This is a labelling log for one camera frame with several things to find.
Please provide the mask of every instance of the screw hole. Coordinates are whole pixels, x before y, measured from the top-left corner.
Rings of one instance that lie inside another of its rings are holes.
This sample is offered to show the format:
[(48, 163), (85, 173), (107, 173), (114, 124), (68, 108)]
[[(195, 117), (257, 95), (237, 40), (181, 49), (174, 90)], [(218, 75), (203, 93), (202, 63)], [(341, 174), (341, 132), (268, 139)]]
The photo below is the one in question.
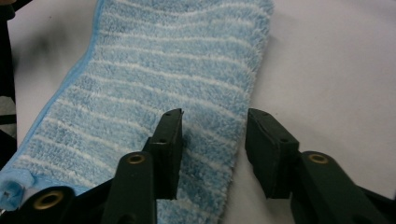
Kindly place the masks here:
[(131, 164), (138, 164), (145, 160), (145, 157), (142, 155), (132, 155), (128, 158), (128, 162)]

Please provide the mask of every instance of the blue fabric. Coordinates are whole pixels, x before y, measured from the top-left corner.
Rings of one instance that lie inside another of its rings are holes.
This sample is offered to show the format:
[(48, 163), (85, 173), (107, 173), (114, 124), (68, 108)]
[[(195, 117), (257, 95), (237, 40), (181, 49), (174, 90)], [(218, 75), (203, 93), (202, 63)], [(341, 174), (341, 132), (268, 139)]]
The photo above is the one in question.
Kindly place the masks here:
[(176, 201), (159, 223), (218, 223), (268, 38), (270, 0), (99, 0), (91, 44), (0, 174), (0, 207), (23, 189), (81, 193), (184, 110)]

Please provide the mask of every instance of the brass insert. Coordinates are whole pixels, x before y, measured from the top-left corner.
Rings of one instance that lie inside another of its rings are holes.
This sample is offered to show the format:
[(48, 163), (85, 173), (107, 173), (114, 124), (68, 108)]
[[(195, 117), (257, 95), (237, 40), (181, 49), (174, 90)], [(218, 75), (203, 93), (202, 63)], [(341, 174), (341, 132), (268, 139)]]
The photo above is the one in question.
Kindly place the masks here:
[(128, 158), (128, 162), (131, 164), (138, 164), (142, 161), (144, 161), (146, 158), (142, 155), (132, 155)]
[(42, 195), (37, 200), (35, 200), (35, 203), (33, 204), (33, 208), (37, 210), (44, 210), (47, 208), (51, 208), (52, 206), (59, 203), (63, 198), (64, 198), (63, 192), (61, 192), (60, 190), (53, 190)]
[(329, 162), (329, 160), (319, 154), (311, 154), (308, 156), (309, 160), (311, 160), (312, 162), (316, 162), (316, 163), (320, 163), (320, 164), (326, 164)]

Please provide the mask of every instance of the blue microfiber cloth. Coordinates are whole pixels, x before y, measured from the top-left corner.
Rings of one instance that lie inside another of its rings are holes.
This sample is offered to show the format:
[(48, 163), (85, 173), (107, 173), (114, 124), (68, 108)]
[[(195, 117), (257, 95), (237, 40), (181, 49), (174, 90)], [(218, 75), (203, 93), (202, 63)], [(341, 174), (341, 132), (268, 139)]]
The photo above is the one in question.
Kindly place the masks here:
[(268, 39), (270, 0), (99, 0), (92, 40), (0, 174), (0, 207), (26, 189), (77, 194), (141, 150), (162, 113), (182, 108), (176, 201), (159, 223), (217, 223)]

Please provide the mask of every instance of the white stripe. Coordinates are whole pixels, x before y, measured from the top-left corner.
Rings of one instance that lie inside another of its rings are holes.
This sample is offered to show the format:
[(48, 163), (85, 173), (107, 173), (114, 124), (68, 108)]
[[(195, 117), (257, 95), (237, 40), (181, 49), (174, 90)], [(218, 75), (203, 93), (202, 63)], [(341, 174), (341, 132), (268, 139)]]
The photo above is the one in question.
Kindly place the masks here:
[(199, 125), (196, 125), (194, 123), (189, 123), (189, 122), (183, 122), (183, 126), (186, 128), (190, 128), (193, 130), (193, 133), (195, 132), (201, 132), (204, 135), (210, 136), (211, 138), (213, 138), (215, 141), (221, 142), (222, 144), (224, 144), (225, 146), (228, 147), (235, 147), (236, 145), (236, 141), (233, 139), (229, 139), (229, 138), (224, 138), (221, 135), (218, 135), (214, 132), (211, 132), (207, 129), (204, 129), (202, 127), (200, 127)]
[(41, 142), (49, 144), (49, 145), (65, 148), (65, 149), (69, 150), (72, 153), (76, 153), (78, 156), (80, 156), (81, 158), (83, 158), (85, 160), (92, 161), (94, 165), (98, 165), (98, 166), (102, 167), (103, 169), (108, 170), (111, 174), (115, 173), (115, 170), (116, 170), (115, 168), (109, 167), (104, 162), (99, 161), (96, 158), (92, 157), (91, 155), (89, 155), (87, 153), (84, 153), (84, 152), (82, 152), (82, 151), (80, 151), (80, 150), (78, 150), (76, 148), (67, 146), (65, 144), (57, 143), (57, 142), (55, 142), (55, 141), (53, 141), (53, 140), (51, 140), (51, 139), (49, 139), (49, 138), (47, 138), (45, 136), (38, 135), (38, 134), (34, 135), (33, 138), (37, 139), (37, 140), (40, 140)]
[(251, 46), (247, 41), (238, 39), (235, 37), (209, 37), (209, 36), (182, 36), (182, 37), (175, 37), (175, 36), (170, 36), (170, 37), (158, 37), (158, 36), (153, 36), (153, 35), (138, 35), (138, 34), (125, 34), (125, 33), (120, 33), (120, 32), (109, 32), (107, 30), (99, 30), (99, 33), (102, 35), (113, 35), (113, 36), (120, 36), (120, 37), (133, 37), (133, 38), (141, 38), (145, 40), (153, 40), (153, 41), (158, 41), (158, 42), (188, 42), (188, 41), (206, 41), (206, 42), (220, 42), (220, 43), (235, 43), (238, 45), (241, 45), (245, 48), (248, 48), (250, 50), (255, 50), (253, 46)]
[(189, 148), (186, 148), (186, 153), (190, 157), (192, 157), (193, 159), (195, 159), (197, 161), (200, 161), (203, 164), (206, 164), (206, 165), (210, 166), (212, 169), (214, 169), (216, 171), (221, 171), (221, 172), (223, 172), (225, 174), (228, 174), (228, 175), (231, 175), (233, 173), (233, 171), (229, 167), (227, 167), (227, 166), (225, 166), (223, 164), (219, 164), (219, 163), (210, 161), (205, 156), (202, 156), (202, 155), (200, 155), (198, 153), (192, 152)]
[(166, 95), (168, 95), (170, 97), (173, 97), (175, 99), (182, 100), (182, 101), (185, 101), (185, 102), (188, 102), (188, 103), (195, 102), (198, 105), (202, 105), (202, 106), (211, 108), (211, 109), (213, 109), (215, 111), (218, 111), (220, 114), (228, 116), (228, 117), (230, 117), (232, 119), (235, 119), (235, 120), (238, 120), (238, 121), (241, 121), (241, 122), (243, 121), (242, 118), (240, 118), (237, 115), (235, 115), (232, 111), (227, 110), (224, 107), (221, 107), (219, 105), (215, 105), (215, 104), (213, 104), (211, 102), (208, 102), (208, 101), (205, 101), (205, 100), (200, 100), (200, 99), (196, 99), (196, 98), (190, 98), (190, 97), (184, 96), (183, 94), (178, 94), (178, 93), (175, 93), (175, 92), (163, 91), (161, 89), (152, 88), (150, 86), (144, 85), (143, 83), (125, 82), (124, 80), (109, 79), (109, 78), (105, 78), (105, 77), (96, 77), (96, 76), (93, 76), (93, 75), (90, 75), (90, 74), (86, 74), (85, 76), (86, 77), (90, 77), (90, 78), (95, 79), (95, 80), (100, 81), (100, 82), (116, 83), (116, 84), (121, 84), (121, 85), (127, 85), (127, 86), (130, 86), (130, 87), (137, 87), (137, 88), (146, 89), (148, 91), (153, 91), (153, 92), (156, 92), (156, 93), (159, 93), (159, 94), (166, 94)]
[(103, 64), (109, 64), (109, 65), (115, 65), (118, 67), (126, 67), (130, 69), (137, 69), (146, 73), (151, 73), (152, 75), (157, 75), (161, 77), (169, 77), (169, 78), (175, 78), (175, 79), (186, 79), (186, 80), (191, 80), (194, 82), (204, 82), (209, 85), (214, 85), (214, 86), (219, 86), (225, 89), (228, 89), (230, 91), (237, 91), (243, 95), (245, 99), (249, 99), (249, 95), (245, 92), (244, 89), (239, 88), (235, 85), (226, 83), (224, 81), (216, 80), (214, 78), (206, 78), (206, 77), (198, 77), (198, 76), (189, 76), (189, 75), (184, 75), (184, 74), (171, 74), (171, 73), (165, 73), (161, 71), (155, 71), (152, 69), (149, 69), (147, 67), (143, 67), (138, 63), (113, 63), (111, 61), (96, 61), (96, 60), (91, 60), (91, 63), (103, 63)]
[(215, 215), (213, 215), (209, 212), (206, 212), (204, 209), (201, 209), (200, 207), (198, 207), (197, 204), (192, 203), (190, 200), (178, 198), (176, 200), (175, 204), (182, 209), (200, 213), (201, 216), (210, 218), (212, 220), (212, 223), (217, 223), (218, 218)]
[(123, 104), (128, 104), (128, 105), (137, 105), (137, 106), (140, 106), (143, 109), (145, 109), (145, 110), (147, 110), (147, 111), (149, 111), (149, 112), (151, 112), (151, 113), (153, 113), (155, 115), (159, 115), (159, 116), (163, 115), (163, 112), (160, 109), (151, 107), (149, 105), (143, 105), (142, 103), (140, 103), (140, 102), (138, 102), (138, 101), (136, 101), (134, 99), (116, 98), (116, 97), (113, 97), (113, 96), (101, 94), (99, 92), (87, 91), (87, 90), (84, 90), (84, 89), (82, 89), (82, 88), (80, 88), (78, 86), (71, 86), (70, 89), (73, 89), (73, 90), (76, 90), (76, 91), (82, 91), (85, 94), (89, 95), (90, 97), (97, 97), (97, 98), (107, 99), (107, 100), (109, 100), (109, 101), (111, 101), (113, 103), (123, 103)]
[(144, 6), (141, 6), (139, 4), (129, 2), (127, 0), (117, 0), (117, 2), (122, 3), (124, 5), (127, 5), (127, 6), (130, 6), (130, 7), (138, 7), (138, 8), (141, 8), (143, 10), (154, 12), (154, 13), (158, 13), (158, 14), (164, 14), (164, 15), (170, 15), (170, 16), (178, 16), (178, 17), (190, 17), (190, 16), (199, 15), (199, 14), (204, 14), (204, 13), (207, 13), (207, 12), (210, 12), (210, 11), (216, 11), (216, 10), (221, 9), (221, 8), (234, 7), (236, 9), (248, 8), (248, 9), (254, 11), (255, 13), (257, 13), (259, 15), (262, 15), (262, 16), (264, 16), (266, 18), (269, 18), (268, 13), (266, 13), (265, 11), (260, 9), (259, 6), (253, 5), (253, 4), (246, 4), (246, 3), (225, 3), (225, 4), (222, 4), (222, 5), (219, 5), (219, 6), (213, 6), (213, 7), (210, 7), (210, 8), (203, 9), (203, 10), (197, 10), (197, 11), (191, 11), (191, 12), (168, 12), (168, 11), (162, 11), (162, 10), (154, 9), (152, 7), (144, 7)]
[(103, 15), (116, 18), (121, 21), (128, 21), (136, 24), (143, 24), (143, 25), (152, 25), (158, 28), (169, 29), (169, 30), (180, 30), (184, 28), (190, 28), (194, 26), (210, 26), (212, 24), (223, 24), (223, 23), (230, 23), (230, 24), (237, 24), (241, 26), (247, 26), (249, 28), (255, 28), (254, 23), (252, 21), (243, 20), (240, 18), (224, 18), (223, 20), (211, 20), (211, 21), (197, 21), (197, 22), (189, 22), (185, 24), (164, 24), (164, 23), (154, 23), (152, 21), (141, 21), (138, 18), (129, 18), (121, 15), (112, 14), (109, 12), (103, 13)]
[(201, 188), (203, 188), (205, 190), (208, 190), (208, 191), (211, 191), (214, 194), (218, 194), (218, 195), (221, 195), (223, 197), (227, 196), (225, 192), (222, 192), (219, 189), (215, 189), (215, 188), (213, 188), (213, 186), (208, 186), (208, 185), (205, 184), (205, 182), (199, 181), (198, 179), (196, 179), (196, 178), (194, 178), (192, 176), (186, 175), (182, 170), (180, 170), (179, 174), (180, 174), (180, 176), (189, 179), (191, 182), (194, 182), (194, 185), (199, 185), (199, 186), (201, 186)]
[(143, 133), (145, 133), (147, 135), (151, 135), (151, 131), (149, 129), (147, 129), (145, 127), (142, 127), (140, 124), (138, 124), (136, 122), (131, 122), (131, 121), (126, 120), (126, 119), (111, 118), (111, 117), (108, 117), (108, 116), (106, 116), (104, 114), (98, 114), (98, 113), (95, 113), (93, 111), (88, 110), (87, 108), (83, 107), (82, 105), (73, 105), (72, 103), (67, 102), (65, 100), (62, 100), (62, 99), (59, 99), (58, 102), (60, 104), (62, 104), (62, 105), (68, 105), (68, 106), (70, 106), (72, 108), (75, 108), (75, 109), (77, 109), (79, 111), (87, 113), (87, 114), (89, 114), (89, 115), (91, 115), (93, 117), (96, 117), (96, 118), (99, 118), (99, 119), (105, 119), (105, 120), (113, 121), (113, 122), (116, 122), (116, 123), (119, 123), (119, 124), (123, 124), (123, 125), (128, 125), (128, 126), (136, 128), (137, 130), (139, 130), (139, 131), (141, 131), (141, 132), (143, 132)]
[(56, 124), (56, 125), (58, 125), (58, 126), (64, 128), (64, 129), (66, 129), (66, 130), (68, 130), (68, 131), (70, 131), (70, 132), (72, 132), (72, 133), (79, 134), (79, 135), (81, 135), (81, 136), (82, 136), (83, 138), (85, 138), (85, 139), (88, 139), (88, 140), (94, 141), (94, 142), (98, 142), (98, 143), (100, 143), (100, 144), (103, 144), (104, 146), (113, 148), (114, 150), (116, 150), (116, 151), (118, 151), (118, 152), (121, 152), (121, 153), (123, 153), (123, 154), (130, 153), (130, 152), (132, 151), (130, 148), (122, 147), (122, 146), (120, 146), (120, 145), (118, 145), (118, 144), (116, 144), (116, 143), (109, 142), (109, 141), (107, 141), (107, 140), (105, 140), (105, 139), (103, 139), (103, 138), (96, 137), (96, 136), (92, 136), (92, 135), (90, 135), (90, 134), (84, 133), (83, 131), (81, 131), (81, 130), (79, 130), (79, 129), (70, 127), (70, 126), (66, 125), (65, 123), (61, 122), (60, 120), (52, 119), (52, 118), (50, 118), (50, 117), (45, 117), (43, 120), (44, 120), (44, 121), (47, 121), (47, 122), (49, 122), (49, 123)]
[[(90, 91), (86, 91), (86, 90), (84, 90), (84, 89), (82, 89), (80, 87), (77, 87), (77, 86), (71, 86), (70, 88), (74, 89), (76, 91), (82, 91), (82, 92), (84, 92), (86, 94), (90, 94), (91, 93)], [(110, 101), (113, 101), (113, 102), (121, 102), (121, 103), (124, 103), (124, 104), (139, 105), (139, 106), (142, 106), (143, 108), (145, 108), (149, 112), (151, 112), (151, 113), (153, 113), (153, 114), (155, 114), (155, 115), (157, 115), (159, 117), (161, 117), (163, 115), (163, 111), (161, 111), (159, 109), (156, 109), (154, 107), (150, 107), (148, 105), (143, 105), (143, 104), (137, 102), (136, 100), (130, 100), (130, 99), (124, 99), (124, 98), (116, 98), (116, 97), (112, 97), (112, 96), (108, 96), (108, 95), (103, 95), (103, 94), (100, 94), (100, 93), (96, 93), (95, 95), (92, 95), (92, 96), (93, 97), (102, 98), (102, 99), (107, 99), (107, 100), (110, 100)], [(221, 142), (225, 146), (235, 147), (236, 141), (224, 138), (221, 135), (218, 135), (218, 134), (213, 133), (213, 132), (211, 132), (209, 130), (206, 130), (203, 127), (200, 127), (198, 125), (190, 124), (187, 121), (183, 121), (183, 127), (184, 128), (189, 128), (192, 131), (194, 131), (195, 133), (196, 132), (200, 132), (203, 135), (210, 136), (213, 139), (215, 139), (216, 141)]]
[(233, 63), (236, 64), (240, 67), (242, 67), (246, 72), (248, 72), (250, 75), (252, 75), (252, 68), (248, 67), (245, 63), (239, 62), (237, 60), (234, 60), (229, 57), (224, 57), (222, 55), (213, 55), (211, 56), (206, 56), (206, 55), (194, 55), (194, 54), (186, 54), (186, 53), (167, 53), (159, 50), (153, 50), (153, 49), (140, 49), (137, 47), (126, 47), (122, 45), (98, 45), (97, 48), (103, 48), (103, 49), (121, 49), (121, 50), (133, 50), (137, 52), (144, 52), (144, 53), (150, 53), (150, 54), (157, 54), (165, 57), (173, 57), (173, 58), (185, 58), (185, 59), (190, 59), (190, 60), (205, 60), (205, 61), (210, 61), (210, 62), (221, 62), (221, 63)]
[(47, 168), (49, 168), (50, 170), (52, 170), (52, 171), (57, 171), (57, 172), (59, 172), (59, 173), (62, 173), (62, 174), (65, 175), (65, 176), (69, 176), (69, 177), (72, 177), (72, 176), (73, 176), (80, 184), (82, 184), (83, 186), (86, 186), (86, 187), (88, 187), (88, 188), (93, 188), (93, 187), (96, 186), (96, 185), (93, 184), (91, 181), (89, 181), (89, 180), (85, 179), (83, 176), (77, 174), (75, 171), (67, 170), (67, 169), (65, 169), (65, 168), (59, 167), (59, 166), (54, 165), (54, 164), (51, 164), (51, 163), (49, 163), (49, 162), (40, 161), (40, 160), (37, 160), (37, 159), (35, 159), (35, 158), (32, 158), (32, 157), (30, 157), (30, 156), (28, 156), (28, 155), (21, 155), (21, 156), (19, 157), (19, 160), (21, 160), (21, 161), (28, 161), (28, 162), (30, 162), (30, 163), (34, 163), (34, 164), (36, 164), (36, 165), (43, 166), (43, 168), (42, 168), (43, 172), (46, 171), (46, 170), (48, 170), (48, 169), (45, 169), (45, 168), (44, 168), (44, 167), (47, 167)]

